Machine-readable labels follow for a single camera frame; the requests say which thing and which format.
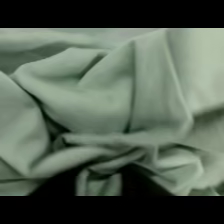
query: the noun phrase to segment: crumpled fabric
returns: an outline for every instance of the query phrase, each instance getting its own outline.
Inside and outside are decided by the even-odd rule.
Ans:
[[[0,195],[84,167],[78,196],[119,196],[135,164],[174,195],[221,195],[224,29],[161,29],[124,44],[0,33]]]

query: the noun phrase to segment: garment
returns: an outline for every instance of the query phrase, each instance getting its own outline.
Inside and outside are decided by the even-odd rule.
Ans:
[[[116,45],[0,33],[0,195],[82,167],[76,195],[119,196],[130,164],[174,195],[219,195],[223,37],[161,29]]]

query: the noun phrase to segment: green fabric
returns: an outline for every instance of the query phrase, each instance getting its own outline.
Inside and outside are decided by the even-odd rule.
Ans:
[[[161,29],[122,46],[0,33],[0,195],[84,166],[77,195],[121,194],[135,163],[175,195],[220,195],[224,29]]]

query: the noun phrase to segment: wrinkled cloth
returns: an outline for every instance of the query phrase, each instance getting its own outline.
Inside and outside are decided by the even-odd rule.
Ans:
[[[28,195],[82,166],[76,195],[119,196],[129,164],[175,195],[220,195],[223,39],[221,28],[161,29],[118,46],[0,33],[0,195]]]

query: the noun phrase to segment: green textile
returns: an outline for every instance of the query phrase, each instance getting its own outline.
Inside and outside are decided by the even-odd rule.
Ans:
[[[0,195],[83,166],[79,196],[121,194],[135,163],[175,195],[221,195],[224,29],[161,29],[122,45],[0,33]]]

